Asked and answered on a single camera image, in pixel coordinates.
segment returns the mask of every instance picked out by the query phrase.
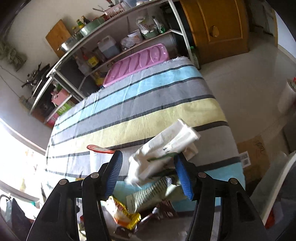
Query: silver bolt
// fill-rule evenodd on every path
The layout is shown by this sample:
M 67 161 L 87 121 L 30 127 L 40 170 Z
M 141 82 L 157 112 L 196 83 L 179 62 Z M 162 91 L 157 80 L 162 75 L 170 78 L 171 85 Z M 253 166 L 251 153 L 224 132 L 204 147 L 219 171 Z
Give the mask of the silver bolt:
M 98 178 L 99 174 L 97 172 L 94 172 L 91 174 L 91 178 Z
M 59 181 L 60 185 L 65 185 L 67 183 L 67 179 L 62 179 Z
M 201 178 L 205 178 L 207 176 L 207 174 L 205 172 L 199 172 L 198 176 Z
M 236 178 L 231 178 L 231 179 L 230 179 L 230 182 L 231 182 L 232 184 L 238 184 L 238 181 L 237 181 Z

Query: cabinet handle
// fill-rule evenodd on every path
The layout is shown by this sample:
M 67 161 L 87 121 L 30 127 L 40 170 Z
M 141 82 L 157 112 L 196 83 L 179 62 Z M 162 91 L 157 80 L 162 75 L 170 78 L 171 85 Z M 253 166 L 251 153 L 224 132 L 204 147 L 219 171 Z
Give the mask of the cabinet handle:
M 218 30 L 218 28 L 217 28 L 216 26 L 214 26 L 214 25 L 210 27 L 209 33 L 210 33 L 210 35 L 211 35 L 212 37 L 214 37 L 214 38 L 216 38 L 216 37 L 219 36 L 219 30 Z

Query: white plastic bag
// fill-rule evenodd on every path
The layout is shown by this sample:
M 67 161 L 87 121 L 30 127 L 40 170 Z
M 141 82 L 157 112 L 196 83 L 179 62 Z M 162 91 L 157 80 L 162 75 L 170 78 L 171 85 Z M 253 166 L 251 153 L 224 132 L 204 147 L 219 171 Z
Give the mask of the white plastic bag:
M 147 178 L 162 171 L 164 165 L 181 151 L 190 160 L 198 153 L 193 142 L 199 138 L 198 132 L 178 119 L 130 156 L 126 183 L 143 185 Z

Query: white sticker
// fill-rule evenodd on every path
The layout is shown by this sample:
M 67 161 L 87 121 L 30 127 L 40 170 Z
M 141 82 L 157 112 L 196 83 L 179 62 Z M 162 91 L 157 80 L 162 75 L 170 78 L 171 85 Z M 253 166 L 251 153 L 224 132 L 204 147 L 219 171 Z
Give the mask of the white sticker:
M 240 159 L 240 161 L 242 163 L 242 167 L 243 168 L 248 167 L 248 166 L 251 165 L 251 161 L 250 161 L 250 157 L 249 157 L 248 151 L 245 151 L 243 153 L 240 153 L 239 159 Z

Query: cutting board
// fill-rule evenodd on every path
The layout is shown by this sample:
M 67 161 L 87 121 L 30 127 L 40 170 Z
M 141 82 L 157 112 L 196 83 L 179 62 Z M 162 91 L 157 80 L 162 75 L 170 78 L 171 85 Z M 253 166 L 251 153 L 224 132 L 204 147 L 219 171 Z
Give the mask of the cutting board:
M 60 19 L 56 25 L 49 31 L 46 35 L 46 40 L 49 45 L 52 47 L 53 51 L 56 55 L 61 58 L 65 53 L 62 50 L 57 50 L 63 42 L 65 42 L 68 38 L 71 37 L 71 34 L 66 29 L 63 21 Z

